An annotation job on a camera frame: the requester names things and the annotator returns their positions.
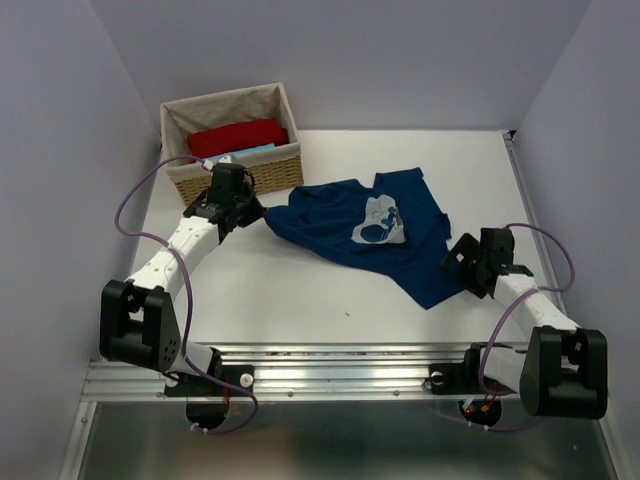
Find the dark blue t shirt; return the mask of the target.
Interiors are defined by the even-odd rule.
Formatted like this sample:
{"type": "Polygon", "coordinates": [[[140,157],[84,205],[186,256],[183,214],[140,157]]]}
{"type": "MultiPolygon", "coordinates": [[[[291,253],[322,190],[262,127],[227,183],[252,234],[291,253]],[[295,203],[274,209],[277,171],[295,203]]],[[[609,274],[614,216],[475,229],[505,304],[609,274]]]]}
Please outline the dark blue t shirt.
{"type": "Polygon", "coordinates": [[[299,186],[264,219],[276,236],[326,260],[391,278],[425,309],[464,289],[440,265],[450,220],[420,168],[378,173],[370,187],[356,179],[299,186]]]}

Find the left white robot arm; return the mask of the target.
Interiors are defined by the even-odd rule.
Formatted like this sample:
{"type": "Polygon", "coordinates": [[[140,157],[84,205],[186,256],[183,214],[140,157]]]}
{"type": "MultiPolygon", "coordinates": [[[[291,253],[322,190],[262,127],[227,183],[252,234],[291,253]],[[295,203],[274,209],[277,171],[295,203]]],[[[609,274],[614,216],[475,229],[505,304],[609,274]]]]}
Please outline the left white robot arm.
{"type": "Polygon", "coordinates": [[[111,280],[100,300],[99,350],[119,361],[161,374],[188,375],[199,393],[219,387],[249,394],[249,389],[222,379],[220,352],[190,341],[194,313],[191,275],[236,228],[261,219],[265,208],[249,171],[227,154],[203,159],[209,185],[185,209],[167,238],[139,231],[158,251],[124,280],[111,280]]]}

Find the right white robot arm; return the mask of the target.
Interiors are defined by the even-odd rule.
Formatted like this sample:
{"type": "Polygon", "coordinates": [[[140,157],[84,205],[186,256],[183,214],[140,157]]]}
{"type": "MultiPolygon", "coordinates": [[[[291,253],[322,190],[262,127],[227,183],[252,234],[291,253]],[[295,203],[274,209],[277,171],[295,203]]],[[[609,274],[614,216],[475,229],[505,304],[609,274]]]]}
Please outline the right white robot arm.
{"type": "Polygon", "coordinates": [[[490,297],[505,311],[488,341],[472,344],[459,363],[429,367],[425,386],[436,395],[461,398],[461,414],[492,427],[498,415],[489,404],[471,401],[485,394],[518,395],[531,416],[596,420],[608,407],[608,344],[603,333],[584,329],[549,299],[551,288],[514,261],[509,227],[466,233],[443,258],[467,291],[490,297]]]}

